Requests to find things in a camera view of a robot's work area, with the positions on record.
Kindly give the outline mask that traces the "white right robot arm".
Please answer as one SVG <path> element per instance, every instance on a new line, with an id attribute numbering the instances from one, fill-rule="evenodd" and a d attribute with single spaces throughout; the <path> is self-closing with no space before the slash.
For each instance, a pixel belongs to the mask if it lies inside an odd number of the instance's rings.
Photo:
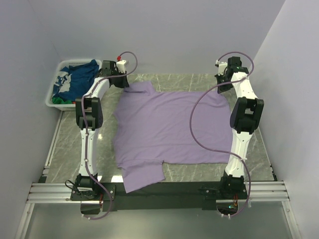
<path id="1" fill-rule="evenodd" d="M 240 57 L 230 57 L 227 62 L 216 60 L 218 73 L 215 75 L 219 85 L 218 93 L 234 89 L 236 103 L 230 116 L 232 128 L 232 146 L 229 161 L 223 178 L 226 182 L 220 184 L 219 194 L 225 199 L 236 193 L 236 185 L 244 182 L 247 150 L 252 134 L 260 123 L 264 101 L 254 93 L 249 70 L 242 66 Z"/>

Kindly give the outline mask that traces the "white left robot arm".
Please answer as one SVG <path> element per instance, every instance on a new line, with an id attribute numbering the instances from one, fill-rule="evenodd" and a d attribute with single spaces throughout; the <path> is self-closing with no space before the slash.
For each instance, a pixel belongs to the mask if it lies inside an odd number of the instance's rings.
<path id="1" fill-rule="evenodd" d="M 116 61 L 102 62 L 101 69 L 93 81 L 93 85 L 84 96 L 75 102 L 76 123 L 81 134 L 81 163 L 79 173 L 73 186 L 74 191 L 82 192 L 88 200 L 99 196 L 101 187 L 97 185 L 96 146 L 99 130 L 103 124 L 101 99 L 111 87 L 126 88 L 127 60 L 121 56 Z"/>

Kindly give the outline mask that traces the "purple t shirt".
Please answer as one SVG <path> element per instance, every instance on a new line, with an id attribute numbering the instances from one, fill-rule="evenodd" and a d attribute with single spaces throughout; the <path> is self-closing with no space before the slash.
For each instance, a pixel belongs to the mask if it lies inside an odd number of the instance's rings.
<path id="1" fill-rule="evenodd" d="M 216 91 L 157 92 L 150 81 L 124 89 L 114 112 L 117 166 L 126 192 L 164 179 L 163 163 L 227 163 L 230 107 Z"/>

